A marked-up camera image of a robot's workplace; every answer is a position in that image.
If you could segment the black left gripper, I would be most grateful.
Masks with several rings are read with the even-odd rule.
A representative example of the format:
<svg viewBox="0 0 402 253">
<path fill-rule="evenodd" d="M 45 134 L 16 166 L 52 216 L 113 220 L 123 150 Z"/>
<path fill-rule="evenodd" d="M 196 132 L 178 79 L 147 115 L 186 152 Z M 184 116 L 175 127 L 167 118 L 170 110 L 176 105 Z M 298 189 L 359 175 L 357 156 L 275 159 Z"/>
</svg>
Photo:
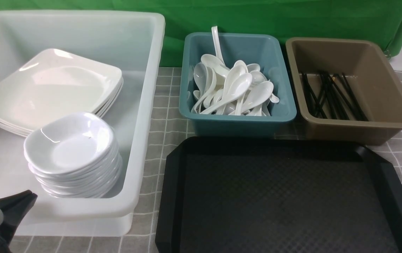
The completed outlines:
<svg viewBox="0 0 402 253">
<path fill-rule="evenodd" d="M 0 253 L 10 253 L 9 248 L 16 230 L 34 206 L 38 195 L 30 190 L 0 199 Z"/>
</svg>

